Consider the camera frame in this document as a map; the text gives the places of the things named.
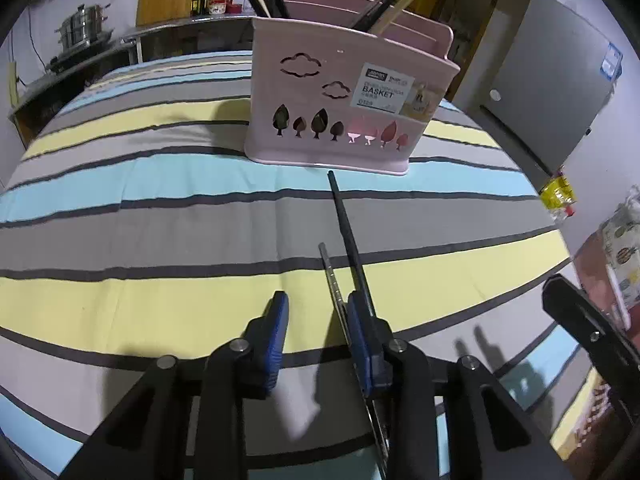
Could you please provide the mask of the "long black chopstick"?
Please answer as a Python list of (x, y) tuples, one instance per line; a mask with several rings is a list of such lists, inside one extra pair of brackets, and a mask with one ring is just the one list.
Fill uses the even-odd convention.
[(336, 209), (338, 225), (340, 226), (341, 236), (343, 237), (346, 255), (349, 260), (350, 267), (352, 268), (352, 277), (354, 278), (356, 289), (358, 290), (358, 292), (362, 293), (364, 305), (366, 306), (369, 314), (375, 316), (376, 311), (372, 301), (367, 277), (364, 273), (360, 253), (355, 240), (355, 235), (354, 232), (352, 232), (352, 226), (349, 222), (341, 190), (338, 187), (333, 170), (330, 170), (328, 172), (328, 179)]

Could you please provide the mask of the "silver metal chopstick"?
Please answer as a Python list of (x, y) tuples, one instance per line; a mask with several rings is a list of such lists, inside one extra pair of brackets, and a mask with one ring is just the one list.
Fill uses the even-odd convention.
[(360, 394), (364, 403), (364, 407), (366, 408), (367, 416), (372, 429), (374, 444), (376, 448), (376, 464), (378, 465), (378, 475), (382, 480), (385, 480), (387, 478), (386, 460), (388, 455), (388, 448), (382, 418), (380, 416), (380, 413), (378, 412), (378, 407), (375, 404), (375, 400), (369, 399), (364, 395), (363, 386), (357, 373), (356, 360), (354, 358), (354, 354), (352, 353), (352, 340), (350, 339), (348, 330), (345, 301), (340, 291), (340, 285), (338, 284), (337, 278), (332, 268), (331, 259), (328, 251), (326, 250), (326, 244), (320, 243), (318, 245), (318, 248), (324, 267), (324, 273), (326, 274), (326, 281), (329, 285), (334, 310), (336, 312), (337, 318), (340, 320), (341, 331), (344, 337), (344, 341), (346, 342), (348, 347), (350, 359), (352, 360), (352, 367), (354, 368), (354, 374), (358, 382)]

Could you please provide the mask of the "patterned cloth at right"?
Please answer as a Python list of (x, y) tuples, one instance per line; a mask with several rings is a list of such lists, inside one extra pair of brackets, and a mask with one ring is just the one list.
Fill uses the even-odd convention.
[(614, 318), (631, 328), (631, 309), (639, 303), (639, 187), (600, 225), (606, 270), (616, 301)]

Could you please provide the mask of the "yellow snack bag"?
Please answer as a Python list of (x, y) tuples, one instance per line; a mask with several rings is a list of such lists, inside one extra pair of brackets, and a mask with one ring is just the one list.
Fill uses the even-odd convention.
[(539, 196), (551, 218), (557, 224), (562, 223), (575, 213), (575, 193), (562, 172), (547, 182), (539, 192)]

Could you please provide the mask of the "striped tablecloth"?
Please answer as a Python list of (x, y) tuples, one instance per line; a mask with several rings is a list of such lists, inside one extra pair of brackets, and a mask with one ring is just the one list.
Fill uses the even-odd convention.
[[(250, 54), (122, 68), (62, 109), (1, 193), (1, 430), (55, 478), (152, 359), (207, 356), (277, 290), (282, 372), (247, 405), (254, 479), (373, 479), (321, 254), (352, 288), (322, 168), (243, 153)], [(576, 275), (515, 162), (450, 104), (402, 177), (336, 176), (373, 302), (430, 356), (477, 356), (567, 456), (596, 374), (541, 307)]]

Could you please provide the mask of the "pink utensil basket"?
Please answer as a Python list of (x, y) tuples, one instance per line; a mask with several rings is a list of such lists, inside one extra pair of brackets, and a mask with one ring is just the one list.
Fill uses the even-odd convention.
[(352, 27), (371, 0), (284, 0), (254, 18), (250, 125), (255, 162), (405, 174), (459, 67), (451, 28), (402, 12), (382, 32)]

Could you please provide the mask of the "grey refrigerator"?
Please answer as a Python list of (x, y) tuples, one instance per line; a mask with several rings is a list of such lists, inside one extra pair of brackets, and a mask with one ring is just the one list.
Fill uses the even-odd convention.
[(529, 0), (509, 50), (452, 102), (539, 188), (590, 133), (613, 96), (623, 59), (576, 11), (558, 0)]

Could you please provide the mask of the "red lidded jar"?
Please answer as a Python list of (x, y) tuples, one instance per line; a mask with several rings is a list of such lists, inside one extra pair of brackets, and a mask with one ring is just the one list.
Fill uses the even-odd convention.
[(207, 0), (208, 13), (212, 15), (226, 14), (233, 0)]

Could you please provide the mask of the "steel steamer pot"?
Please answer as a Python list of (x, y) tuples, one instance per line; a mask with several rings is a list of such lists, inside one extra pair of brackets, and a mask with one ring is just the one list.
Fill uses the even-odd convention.
[(58, 42), (62, 44), (64, 51), (70, 50), (78, 44), (85, 44), (98, 38), (102, 32), (102, 24), (107, 19), (104, 11), (110, 5), (100, 6), (81, 4), (77, 10), (70, 14), (55, 31), (60, 35)]

